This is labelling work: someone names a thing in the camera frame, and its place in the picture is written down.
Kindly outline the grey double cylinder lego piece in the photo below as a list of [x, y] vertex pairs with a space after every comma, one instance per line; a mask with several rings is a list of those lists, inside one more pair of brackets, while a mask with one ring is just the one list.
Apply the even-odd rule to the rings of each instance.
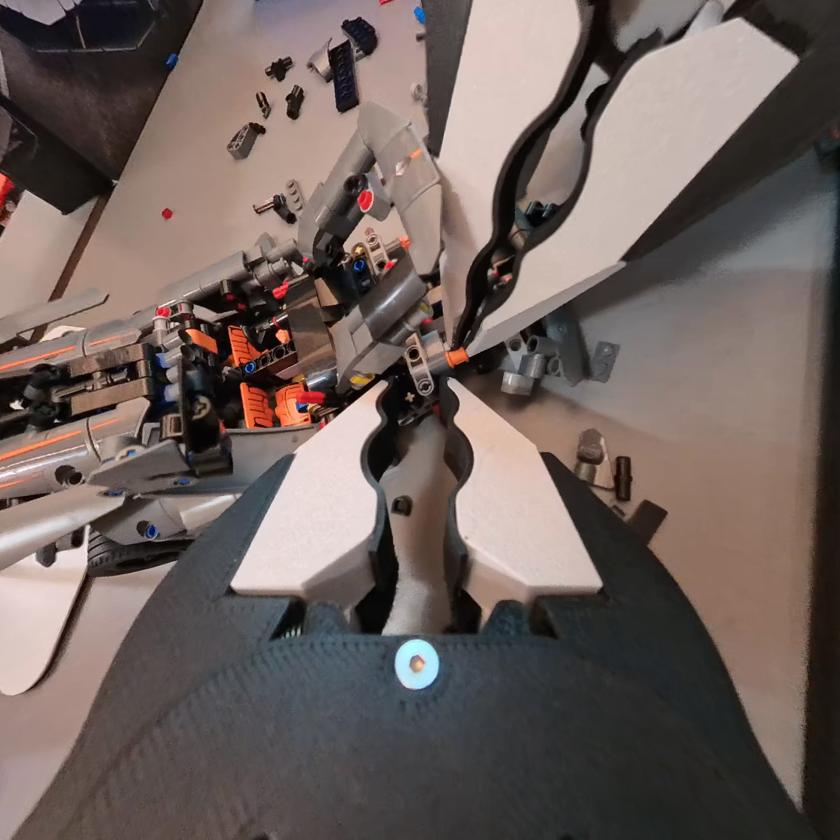
[[596, 428], [585, 429], [575, 451], [574, 474], [589, 487], [614, 491], [615, 474], [606, 440]]

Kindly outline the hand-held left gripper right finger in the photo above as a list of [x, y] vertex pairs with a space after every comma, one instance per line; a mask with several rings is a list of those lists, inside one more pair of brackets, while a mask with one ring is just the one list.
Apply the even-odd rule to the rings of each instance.
[[456, 479], [444, 531], [454, 609], [595, 595], [602, 577], [537, 446], [454, 378], [440, 383], [444, 461]]

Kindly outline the black lego tile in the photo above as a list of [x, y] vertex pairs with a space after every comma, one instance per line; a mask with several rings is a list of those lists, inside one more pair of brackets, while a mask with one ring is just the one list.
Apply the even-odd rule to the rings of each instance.
[[647, 546], [653, 541], [665, 522], [668, 511], [651, 500], [642, 500], [626, 520], [628, 527]]

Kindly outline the dark blue lego plate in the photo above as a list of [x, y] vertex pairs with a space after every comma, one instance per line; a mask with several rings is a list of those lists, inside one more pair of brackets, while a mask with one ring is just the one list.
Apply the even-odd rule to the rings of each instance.
[[328, 49], [335, 108], [346, 113], [360, 104], [355, 73], [354, 46], [349, 39]]

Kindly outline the grey lego angle beam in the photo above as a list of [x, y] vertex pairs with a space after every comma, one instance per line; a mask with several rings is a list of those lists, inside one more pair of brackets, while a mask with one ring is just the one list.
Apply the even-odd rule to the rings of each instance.
[[266, 127], [257, 122], [247, 122], [227, 144], [227, 152], [235, 161], [247, 159], [258, 137], [266, 134]]

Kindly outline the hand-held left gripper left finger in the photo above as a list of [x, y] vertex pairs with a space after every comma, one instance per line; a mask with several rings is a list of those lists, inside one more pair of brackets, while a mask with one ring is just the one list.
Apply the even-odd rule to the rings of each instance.
[[391, 611], [398, 562], [382, 478], [396, 456], [395, 395], [391, 384], [374, 384], [299, 447], [234, 574], [234, 592]]

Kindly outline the dark blue lego brick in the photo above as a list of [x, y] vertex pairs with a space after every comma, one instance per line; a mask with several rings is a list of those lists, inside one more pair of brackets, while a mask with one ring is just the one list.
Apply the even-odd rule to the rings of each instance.
[[350, 38], [357, 52], [370, 56], [379, 45], [378, 34], [366, 19], [361, 16], [345, 18], [341, 24], [342, 31]]

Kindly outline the dark box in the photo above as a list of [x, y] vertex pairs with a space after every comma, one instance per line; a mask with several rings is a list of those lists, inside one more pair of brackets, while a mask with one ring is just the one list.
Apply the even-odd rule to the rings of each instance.
[[116, 182], [202, 5], [2, 2], [2, 100]]

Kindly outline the grey orange lego car model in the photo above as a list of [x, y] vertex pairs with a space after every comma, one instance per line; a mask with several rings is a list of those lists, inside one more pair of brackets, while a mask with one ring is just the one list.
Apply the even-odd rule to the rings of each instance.
[[91, 577], [175, 560], [273, 459], [374, 383], [397, 418], [469, 360], [435, 328], [440, 174], [420, 132], [366, 103], [297, 237], [163, 289], [127, 318], [27, 333], [88, 292], [2, 317], [2, 571], [83, 548]]

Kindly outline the grey lego pin connector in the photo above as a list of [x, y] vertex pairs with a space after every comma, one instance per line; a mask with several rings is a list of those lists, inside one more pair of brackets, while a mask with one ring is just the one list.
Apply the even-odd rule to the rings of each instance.
[[560, 339], [542, 335], [524, 338], [517, 334], [506, 344], [511, 369], [502, 376], [501, 390], [514, 396], [529, 396], [545, 376], [561, 377]]

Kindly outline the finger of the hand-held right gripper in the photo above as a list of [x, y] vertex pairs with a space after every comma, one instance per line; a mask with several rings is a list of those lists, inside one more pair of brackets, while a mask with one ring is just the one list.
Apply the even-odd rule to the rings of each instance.
[[460, 347], [486, 295], [491, 251], [512, 224], [519, 174], [560, 114], [592, 35], [587, 2], [473, 2], [437, 168], [445, 333]]
[[465, 351], [510, 338], [624, 268], [631, 247], [799, 60], [741, 17], [643, 48], [593, 115], [570, 210], [520, 254], [502, 301], [459, 340]]

